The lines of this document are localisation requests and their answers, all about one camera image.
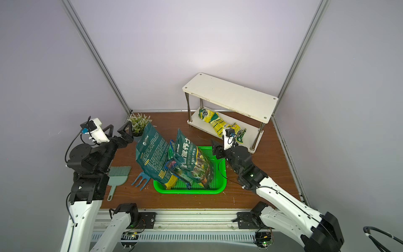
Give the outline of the small green yellow fertilizer packet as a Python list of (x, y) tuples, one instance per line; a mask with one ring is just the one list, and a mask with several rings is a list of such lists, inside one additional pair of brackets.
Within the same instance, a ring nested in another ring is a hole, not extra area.
[(246, 133), (246, 129), (242, 129), (239, 125), (237, 125), (236, 123), (234, 123), (232, 126), (231, 126), (231, 128), (232, 129), (234, 129), (234, 131), (235, 131), (235, 135), (236, 135), (236, 141), (238, 142), (238, 143), (243, 143), (243, 137), (244, 137), (244, 135), (245, 135), (245, 133)]

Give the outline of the green yellow large fertilizer bag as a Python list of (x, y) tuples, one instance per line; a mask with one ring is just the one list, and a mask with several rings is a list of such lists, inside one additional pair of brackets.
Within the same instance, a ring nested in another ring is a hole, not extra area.
[(184, 159), (184, 163), (181, 164), (182, 171), (194, 183), (209, 189), (209, 184), (214, 177), (212, 163), (180, 129), (177, 130), (175, 151)]

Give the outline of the dark green soil bag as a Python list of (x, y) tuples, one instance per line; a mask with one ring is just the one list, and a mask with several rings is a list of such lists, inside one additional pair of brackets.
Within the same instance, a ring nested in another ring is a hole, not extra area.
[(170, 190), (176, 185), (178, 178), (165, 167), (168, 158), (168, 142), (148, 123), (141, 139), (136, 144), (136, 162), (143, 172), (162, 188)]

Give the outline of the colourful flower fertilizer bag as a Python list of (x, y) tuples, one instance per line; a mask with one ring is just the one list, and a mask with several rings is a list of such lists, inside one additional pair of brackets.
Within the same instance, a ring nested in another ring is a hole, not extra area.
[(175, 151), (175, 142), (171, 140), (167, 151), (168, 161), (165, 164), (165, 169), (170, 170), (180, 181), (182, 181), (186, 188), (192, 188), (192, 180), (181, 169), (181, 164), (184, 159), (180, 157)]

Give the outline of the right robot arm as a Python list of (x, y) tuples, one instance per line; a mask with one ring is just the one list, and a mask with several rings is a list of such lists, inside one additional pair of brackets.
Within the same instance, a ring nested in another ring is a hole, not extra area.
[(266, 172), (258, 168), (246, 147), (212, 141), (213, 155), (225, 159), (237, 174), (237, 181), (247, 191), (256, 193), (270, 205), (256, 205), (259, 227), (270, 227), (300, 244), (306, 252), (339, 252), (344, 237), (337, 218), (320, 213), (281, 188)]

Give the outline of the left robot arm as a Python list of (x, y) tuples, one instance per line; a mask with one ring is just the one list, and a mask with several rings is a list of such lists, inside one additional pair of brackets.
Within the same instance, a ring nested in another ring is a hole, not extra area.
[(113, 135), (114, 126), (102, 128), (99, 119), (88, 119), (81, 124), (76, 137), (88, 134), (94, 144), (82, 142), (68, 147), (65, 163), (73, 169), (73, 185), (66, 197), (69, 214), (62, 252), (87, 252), (98, 211), (105, 198), (109, 182), (110, 165), (116, 151), (127, 147), (134, 140), (131, 122), (126, 122)]

